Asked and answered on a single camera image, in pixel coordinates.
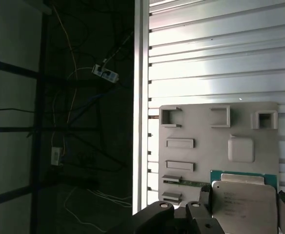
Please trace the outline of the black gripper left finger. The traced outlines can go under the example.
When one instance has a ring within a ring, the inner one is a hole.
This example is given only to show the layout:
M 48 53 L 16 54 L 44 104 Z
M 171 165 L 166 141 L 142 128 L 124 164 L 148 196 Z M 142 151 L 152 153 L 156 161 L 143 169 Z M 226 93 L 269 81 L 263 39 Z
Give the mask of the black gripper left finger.
M 211 213 L 212 187 L 203 186 L 199 200 L 174 208 L 173 202 L 157 201 L 132 217 L 133 234 L 223 234 Z

